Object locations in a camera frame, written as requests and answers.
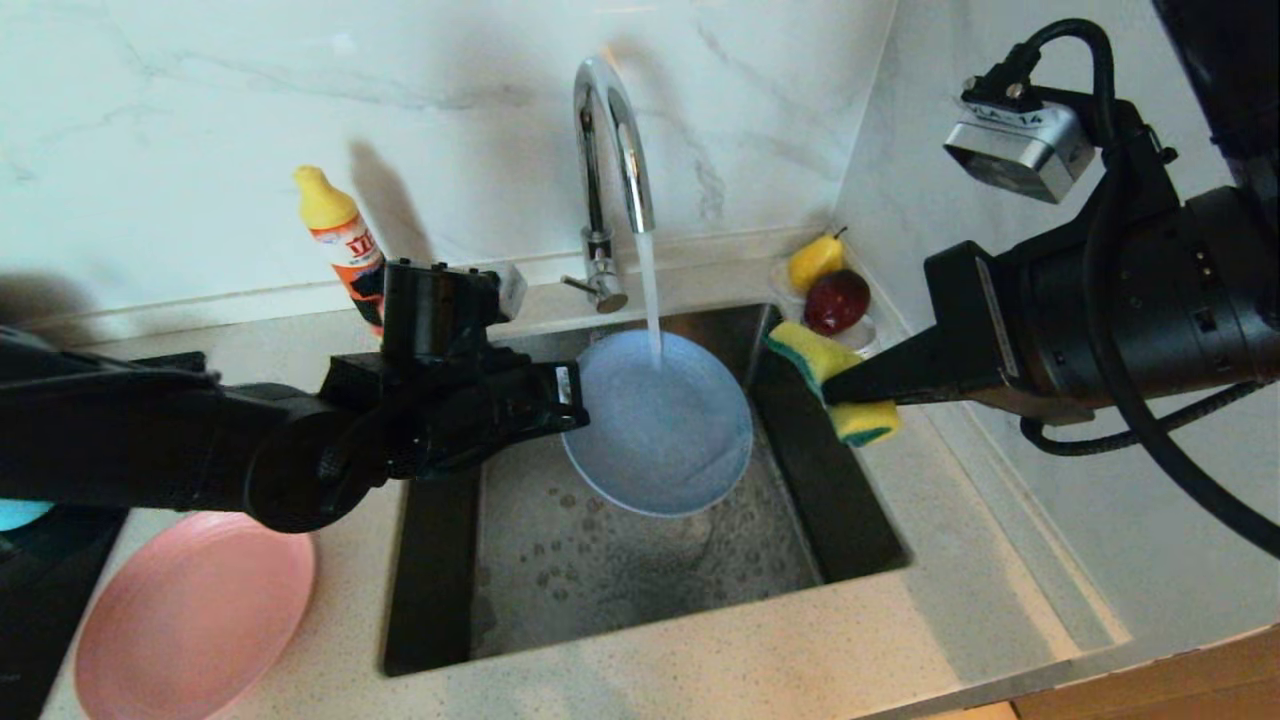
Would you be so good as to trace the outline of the yellow-capped orange dish soap bottle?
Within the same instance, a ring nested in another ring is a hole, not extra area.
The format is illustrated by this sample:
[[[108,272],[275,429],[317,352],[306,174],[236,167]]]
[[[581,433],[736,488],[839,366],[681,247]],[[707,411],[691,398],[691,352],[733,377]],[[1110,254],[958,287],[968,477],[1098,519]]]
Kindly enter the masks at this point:
[[[385,256],[357,202],[323,169],[297,167],[300,218],[371,332],[383,336]]]

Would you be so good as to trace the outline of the yellow pear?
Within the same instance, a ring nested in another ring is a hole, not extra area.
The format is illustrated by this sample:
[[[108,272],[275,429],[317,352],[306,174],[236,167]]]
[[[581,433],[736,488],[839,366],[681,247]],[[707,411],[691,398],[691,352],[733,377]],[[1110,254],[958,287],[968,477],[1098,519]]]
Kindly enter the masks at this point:
[[[844,232],[845,228],[820,234],[790,256],[785,278],[792,292],[805,295],[823,277],[846,268]]]

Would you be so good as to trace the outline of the teal plastic bowl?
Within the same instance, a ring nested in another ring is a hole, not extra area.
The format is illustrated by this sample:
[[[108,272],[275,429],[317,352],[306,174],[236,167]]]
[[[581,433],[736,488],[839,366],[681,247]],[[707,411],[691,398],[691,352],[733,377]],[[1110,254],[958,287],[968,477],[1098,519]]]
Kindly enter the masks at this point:
[[[36,500],[0,498],[0,532],[15,530],[44,518],[55,503]]]

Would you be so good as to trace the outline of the chrome gooseneck faucet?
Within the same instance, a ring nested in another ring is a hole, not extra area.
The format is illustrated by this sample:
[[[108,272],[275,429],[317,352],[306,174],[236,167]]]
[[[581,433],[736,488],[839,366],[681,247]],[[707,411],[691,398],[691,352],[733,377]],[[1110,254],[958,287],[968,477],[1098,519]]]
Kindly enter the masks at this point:
[[[613,152],[620,173],[622,204],[635,236],[657,227],[652,184],[641,132],[628,91],[616,64],[605,55],[584,59],[572,92],[573,131],[586,206],[580,231],[586,275],[561,278],[579,290],[599,314],[612,314],[628,302],[614,256],[614,232],[605,218],[603,150]]]

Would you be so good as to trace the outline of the yellow green sponge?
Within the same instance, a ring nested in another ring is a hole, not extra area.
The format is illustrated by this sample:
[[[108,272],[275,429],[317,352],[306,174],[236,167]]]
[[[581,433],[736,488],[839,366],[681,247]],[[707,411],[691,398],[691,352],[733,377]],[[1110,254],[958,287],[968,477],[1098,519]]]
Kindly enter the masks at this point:
[[[822,386],[826,380],[863,363],[863,356],[855,350],[795,322],[780,323],[765,337],[765,346],[800,373],[810,392],[822,402],[841,443],[865,448],[899,432],[900,415],[891,401],[833,404],[824,400]]]

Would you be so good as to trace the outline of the pink plastic plate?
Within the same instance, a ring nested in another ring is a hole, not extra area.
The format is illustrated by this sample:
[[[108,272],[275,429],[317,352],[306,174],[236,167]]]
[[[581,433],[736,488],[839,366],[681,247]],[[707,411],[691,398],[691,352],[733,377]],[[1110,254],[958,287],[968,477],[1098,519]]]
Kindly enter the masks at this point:
[[[122,565],[76,651],[90,720],[214,720],[293,639],[317,551],[242,512],[196,512]]]

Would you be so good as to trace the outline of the blue plastic plate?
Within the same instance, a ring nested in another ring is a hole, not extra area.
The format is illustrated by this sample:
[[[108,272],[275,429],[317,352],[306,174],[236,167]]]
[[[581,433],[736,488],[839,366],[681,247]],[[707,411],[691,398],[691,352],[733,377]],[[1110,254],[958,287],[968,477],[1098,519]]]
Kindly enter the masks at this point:
[[[685,518],[727,497],[745,475],[755,430],[740,383],[701,345],[623,331],[579,355],[586,427],[563,433],[570,461],[612,503]]]

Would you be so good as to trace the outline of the black induction cooktop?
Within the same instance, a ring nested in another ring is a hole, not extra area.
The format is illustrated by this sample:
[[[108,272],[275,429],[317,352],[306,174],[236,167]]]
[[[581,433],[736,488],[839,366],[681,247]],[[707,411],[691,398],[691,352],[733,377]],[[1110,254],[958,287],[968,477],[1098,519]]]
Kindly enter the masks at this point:
[[[38,720],[127,518],[60,506],[0,530],[0,720]]]

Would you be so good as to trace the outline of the wooden cabinet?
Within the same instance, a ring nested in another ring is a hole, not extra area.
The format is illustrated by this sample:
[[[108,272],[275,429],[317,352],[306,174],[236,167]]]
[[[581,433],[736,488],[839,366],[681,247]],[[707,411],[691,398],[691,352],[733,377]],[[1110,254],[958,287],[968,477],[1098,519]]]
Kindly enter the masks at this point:
[[[1280,720],[1280,625],[1012,701],[1019,720]]]

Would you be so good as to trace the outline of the stainless steel sink basin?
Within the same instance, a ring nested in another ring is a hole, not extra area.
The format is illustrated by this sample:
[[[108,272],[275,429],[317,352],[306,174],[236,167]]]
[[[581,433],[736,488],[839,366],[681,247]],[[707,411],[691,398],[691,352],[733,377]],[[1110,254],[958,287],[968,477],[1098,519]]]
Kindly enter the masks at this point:
[[[751,460],[690,518],[595,492],[563,442],[413,480],[399,523],[381,673],[403,676],[906,568],[911,555],[796,369],[768,351],[769,304],[666,316],[751,406]]]

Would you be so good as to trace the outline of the dark red apple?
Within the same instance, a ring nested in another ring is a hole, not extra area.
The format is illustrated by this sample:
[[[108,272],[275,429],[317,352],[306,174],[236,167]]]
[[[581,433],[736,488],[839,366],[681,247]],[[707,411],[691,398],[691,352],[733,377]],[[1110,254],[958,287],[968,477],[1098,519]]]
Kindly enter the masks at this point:
[[[817,279],[806,293],[803,323],[826,337],[837,336],[855,324],[870,306],[870,287],[851,269],[832,272]]]

